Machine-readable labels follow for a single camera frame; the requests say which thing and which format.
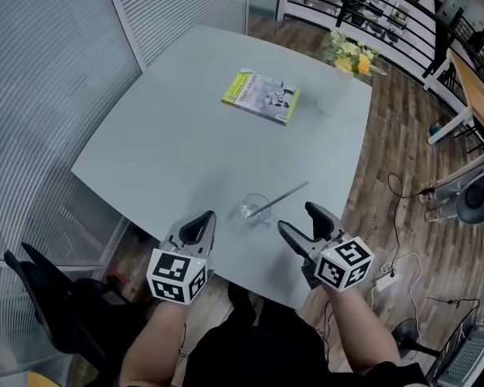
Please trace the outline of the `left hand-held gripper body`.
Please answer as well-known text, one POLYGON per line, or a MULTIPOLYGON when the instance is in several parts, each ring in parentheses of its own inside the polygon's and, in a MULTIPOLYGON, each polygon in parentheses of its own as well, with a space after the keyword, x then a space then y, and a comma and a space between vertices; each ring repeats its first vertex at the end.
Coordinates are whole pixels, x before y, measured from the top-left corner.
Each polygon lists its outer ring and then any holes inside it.
POLYGON ((198 250, 179 248, 172 241, 152 250, 147 280, 153 297, 190 305, 207 283, 213 244, 200 244, 198 250))

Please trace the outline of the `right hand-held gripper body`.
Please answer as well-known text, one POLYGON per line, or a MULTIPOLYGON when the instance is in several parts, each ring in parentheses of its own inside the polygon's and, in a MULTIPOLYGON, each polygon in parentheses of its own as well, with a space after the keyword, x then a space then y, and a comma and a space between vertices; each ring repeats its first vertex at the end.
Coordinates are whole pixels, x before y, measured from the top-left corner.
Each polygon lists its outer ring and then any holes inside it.
POLYGON ((310 255, 302 266, 303 276, 314 289, 324 284, 343 292, 367 275, 374 254, 360 237, 332 241, 310 255))

